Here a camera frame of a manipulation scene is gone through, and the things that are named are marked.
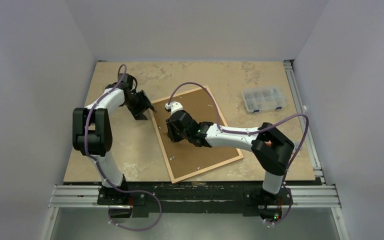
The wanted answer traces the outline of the wooden picture frame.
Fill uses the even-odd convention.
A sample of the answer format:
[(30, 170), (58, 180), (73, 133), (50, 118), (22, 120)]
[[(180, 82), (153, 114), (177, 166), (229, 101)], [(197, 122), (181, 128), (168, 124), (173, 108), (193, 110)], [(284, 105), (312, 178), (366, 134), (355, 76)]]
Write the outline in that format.
[(205, 141), (210, 127), (217, 126), (210, 89), (200, 87), (153, 100), (150, 113), (157, 139), (172, 183), (243, 159), (233, 147), (211, 147)]

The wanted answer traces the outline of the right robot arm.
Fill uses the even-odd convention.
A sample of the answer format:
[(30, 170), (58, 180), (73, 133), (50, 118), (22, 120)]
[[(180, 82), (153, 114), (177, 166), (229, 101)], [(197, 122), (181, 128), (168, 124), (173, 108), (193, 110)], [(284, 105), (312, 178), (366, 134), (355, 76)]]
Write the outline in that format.
[(272, 204), (280, 198), (295, 145), (271, 123), (252, 128), (217, 126), (213, 122), (197, 122), (185, 110), (171, 114), (165, 123), (173, 143), (187, 140), (196, 147), (230, 147), (252, 152), (265, 170), (262, 200)]

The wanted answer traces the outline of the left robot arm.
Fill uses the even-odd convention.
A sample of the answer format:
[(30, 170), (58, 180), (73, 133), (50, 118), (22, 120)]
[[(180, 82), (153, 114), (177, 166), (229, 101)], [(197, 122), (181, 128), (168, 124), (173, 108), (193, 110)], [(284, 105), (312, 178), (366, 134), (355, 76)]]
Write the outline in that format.
[(127, 107), (136, 121), (147, 120), (145, 111), (155, 108), (143, 90), (137, 91), (137, 79), (120, 73), (119, 81), (109, 84), (93, 103), (72, 112), (72, 146), (95, 165), (102, 186), (112, 188), (109, 197), (118, 205), (126, 203), (130, 190), (118, 169), (111, 148), (113, 134), (110, 116), (118, 107)]

